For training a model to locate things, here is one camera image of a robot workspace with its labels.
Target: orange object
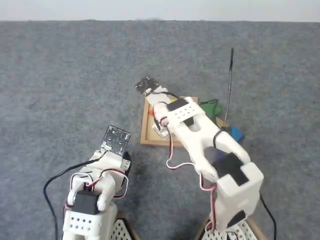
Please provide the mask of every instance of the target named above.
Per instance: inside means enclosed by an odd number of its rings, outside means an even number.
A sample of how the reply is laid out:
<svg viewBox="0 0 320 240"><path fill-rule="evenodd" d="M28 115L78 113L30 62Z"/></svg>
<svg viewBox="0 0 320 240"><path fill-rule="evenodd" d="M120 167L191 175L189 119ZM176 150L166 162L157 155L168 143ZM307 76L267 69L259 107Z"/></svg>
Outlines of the orange object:
<svg viewBox="0 0 320 240"><path fill-rule="evenodd" d="M152 110L148 110L149 114L153 117L155 114L154 114L154 111Z"/></svg>

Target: wire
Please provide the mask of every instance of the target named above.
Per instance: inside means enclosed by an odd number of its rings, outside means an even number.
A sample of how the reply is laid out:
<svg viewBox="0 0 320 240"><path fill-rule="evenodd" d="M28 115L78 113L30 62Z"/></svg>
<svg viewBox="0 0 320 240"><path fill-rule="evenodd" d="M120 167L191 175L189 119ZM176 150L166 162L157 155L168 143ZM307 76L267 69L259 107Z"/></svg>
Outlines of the wire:
<svg viewBox="0 0 320 240"><path fill-rule="evenodd" d="M213 103L216 103L216 102L219 102L219 99L214 98L214 99L210 99L210 100L208 100L208 101L201 101L201 102L199 102L199 105L203 105L203 104L213 104Z"/></svg>
<svg viewBox="0 0 320 240"><path fill-rule="evenodd" d="M230 68L229 68L229 85L228 85L228 96L227 96L227 105L224 117L224 124L223 126L226 127L229 107L230 107L230 98L231 98L231 83L232 83L232 67L234 65L234 48L231 48L231 57L230 57Z"/></svg>
<svg viewBox="0 0 320 240"><path fill-rule="evenodd" d="M105 172L114 172L114 173L117 173L117 174L121 174L124 176L124 178L126 179L126 185L125 185L125 191L124 191L124 194L120 195L120 196L114 196L113 198L115 199L122 199L126 194L127 194L127 191L128 191L128 185L129 185L129 179L127 177L127 175L118 170L118 169L115 169L115 168L107 168L107 169L104 169L101 171L100 173L100 176L98 177L97 180L95 180L94 182L92 182L91 184L89 184L88 186L86 186L87 188L91 188L91 187L94 187L102 178L103 178L103 173Z"/></svg>
<svg viewBox="0 0 320 240"><path fill-rule="evenodd" d="M212 184L211 186L204 186L204 178L202 176L202 173L199 173L199 187L201 188L201 190L203 191L211 191L214 190L218 185L216 183Z"/></svg>
<svg viewBox="0 0 320 240"><path fill-rule="evenodd" d="M213 233L214 230L216 230L216 209L215 209L215 189L217 185L215 185L214 188L212 188L210 191L210 207L211 207L211 212L212 212L212 220L210 220L204 227L204 231L207 234Z"/></svg>
<svg viewBox="0 0 320 240"><path fill-rule="evenodd" d="M172 156L174 155L174 144L173 144L173 138L172 138L171 132L169 131L168 127L166 129L169 133L169 138L170 138L169 139L169 141L170 141L169 142L169 158L165 162L166 167L171 170L177 170L178 168L181 168L182 166L195 166L195 164L192 162L184 162L184 163L180 163L176 166L169 166L169 162L172 159Z"/></svg>
<svg viewBox="0 0 320 240"><path fill-rule="evenodd" d="M76 172L76 173L74 173L74 174L72 174L72 176L71 176L71 178L70 178L70 190L72 189L72 185L73 185L73 182L74 182L74 177L76 176L76 175L85 175L85 176L81 176L80 178L83 178L83 177L89 177L90 179L91 179L91 183L94 181L94 179L92 178L92 176L89 174L89 173L87 173L87 172Z"/></svg>
<svg viewBox="0 0 320 240"><path fill-rule="evenodd" d="M51 204L51 201L48 197L48 194L47 194L47 187L48 185L55 179L61 177L62 175L64 175L65 173L73 170L73 169L76 169L76 168L79 168L79 167L82 167L82 166L85 166L85 165L88 165L88 164L92 164L94 162L97 162L99 161L104 155L106 154L106 151L100 156L98 157L97 159L93 159L93 160L89 160L89 161L85 161L85 162L82 162L82 163L79 163L79 164L76 164L76 165L73 165L73 166L70 166L68 167L66 170L60 172L59 174L51 177L48 181L46 181L46 183L44 184L44 187L43 187L43 195L44 195L44 198L45 198L45 201L46 203L48 204L49 206L49 209L51 211L51 214L52 214L52 217L53 217L53 222L54 222L54 239L55 240L58 240L58 220L57 220L57 215L55 213L55 210Z"/></svg>
<svg viewBox="0 0 320 240"><path fill-rule="evenodd" d="M210 192L210 207L211 207L211 213L212 213L212 220L210 220L204 227L204 231L207 234L212 233L216 229L216 209L215 209L215 196L214 192L217 188L217 184L214 183L211 186L204 186L204 178L202 176L202 173L199 172L199 187L201 190Z"/></svg>
<svg viewBox="0 0 320 240"><path fill-rule="evenodd" d="M274 216L272 215L271 211L269 210L267 204L265 203L265 200L264 198L262 197L262 194L260 192L260 201L262 202L265 210L267 211L267 213L269 214L272 222L273 222L273 239L274 240L277 240L277 223L276 223L276 220L274 218Z"/></svg>
<svg viewBox="0 0 320 240"><path fill-rule="evenodd" d="M180 97L178 97L177 95L175 95L175 94L173 94L173 93L171 93L171 92L169 92L169 91L159 91L159 92L154 92L154 91L152 91L151 93L152 93L152 94L165 94L165 95L170 95L170 96L175 97L176 99L180 99Z"/></svg>
<svg viewBox="0 0 320 240"><path fill-rule="evenodd" d="M152 107L153 121L154 121L156 127L158 128L158 130L160 131L160 125L161 125L161 120L162 120L162 119L160 119L160 121L158 121L158 120L156 119L155 106L156 106L157 104L166 104L166 105L168 105L168 103L166 103L165 101L159 101L159 102L156 102L156 103L153 105L153 107Z"/></svg>

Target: green object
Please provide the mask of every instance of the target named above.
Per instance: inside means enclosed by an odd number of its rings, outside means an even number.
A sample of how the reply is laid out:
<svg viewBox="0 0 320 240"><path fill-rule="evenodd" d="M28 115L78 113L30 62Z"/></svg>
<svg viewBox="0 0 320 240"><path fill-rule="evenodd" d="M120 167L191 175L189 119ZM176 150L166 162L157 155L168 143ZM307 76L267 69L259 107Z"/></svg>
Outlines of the green object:
<svg viewBox="0 0 320 240"><path fill-rule="evenodd" d="M219 100L212 99L209 101L200 102L200 107L205 111L205 114L214 123L216 122L216 117L222 112L222 104L218 103Z"/></svg>

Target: blue block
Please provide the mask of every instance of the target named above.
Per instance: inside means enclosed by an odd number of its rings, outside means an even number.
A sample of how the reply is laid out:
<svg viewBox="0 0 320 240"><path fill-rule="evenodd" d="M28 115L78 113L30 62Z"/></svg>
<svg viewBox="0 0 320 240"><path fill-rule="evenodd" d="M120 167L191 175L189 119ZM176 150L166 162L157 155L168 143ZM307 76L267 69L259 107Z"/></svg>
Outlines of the blue block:
<svg viewBox="0 0 320 240"><path fill-rule="evenodd" d="M236 140L237 142L240 142L242 139L245 138L245 135L242 134L238 128L236 128L235 126L231 127L231 136L233 137L234 140Z"/></svg>

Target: wooden tray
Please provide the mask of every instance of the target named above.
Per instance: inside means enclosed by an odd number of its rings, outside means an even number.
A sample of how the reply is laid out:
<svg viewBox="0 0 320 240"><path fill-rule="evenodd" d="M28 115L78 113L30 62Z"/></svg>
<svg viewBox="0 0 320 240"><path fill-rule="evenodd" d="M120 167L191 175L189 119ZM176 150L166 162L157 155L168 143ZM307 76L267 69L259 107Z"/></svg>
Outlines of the wooden tray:
<svg viewBox="0 0 320 240"><path fill-rule="evenodd" d="M193 100L198 103L199 98L197 96L192 97ZM142 145L151 145L151 146L169 146L169 140L163 139L160 137L155 130L152 128L154 124L153 117L149 114L148 110L152 110L152 106L148 103L147 100L144 101L143 107L143 117L142 117L142 126L141 126L141 137L140 143ZM220 118L216 118L216 123L218 127L222 127L224 121ZM177 139L176 136L173 136L173 146L174 147L183 147L182 143Z"/></svg>

